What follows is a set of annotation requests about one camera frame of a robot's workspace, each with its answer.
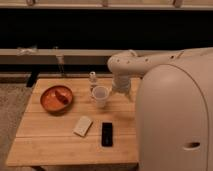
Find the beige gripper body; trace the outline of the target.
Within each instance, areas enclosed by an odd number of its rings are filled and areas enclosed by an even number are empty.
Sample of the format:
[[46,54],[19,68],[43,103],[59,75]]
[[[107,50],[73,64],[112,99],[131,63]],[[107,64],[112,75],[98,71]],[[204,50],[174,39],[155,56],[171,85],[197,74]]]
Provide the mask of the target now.
[[112,91],[128,94],[131,90],[131,78],[124,75],[115,75],[112,80]]

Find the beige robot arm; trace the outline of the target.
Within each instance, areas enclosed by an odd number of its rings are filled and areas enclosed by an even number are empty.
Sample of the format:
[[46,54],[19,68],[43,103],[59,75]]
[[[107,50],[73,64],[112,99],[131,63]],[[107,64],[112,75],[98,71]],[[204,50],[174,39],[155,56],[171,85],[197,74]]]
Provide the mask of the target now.
[[112,90],[135,100],[139,171],[213,171],[213,47],[112,55]]

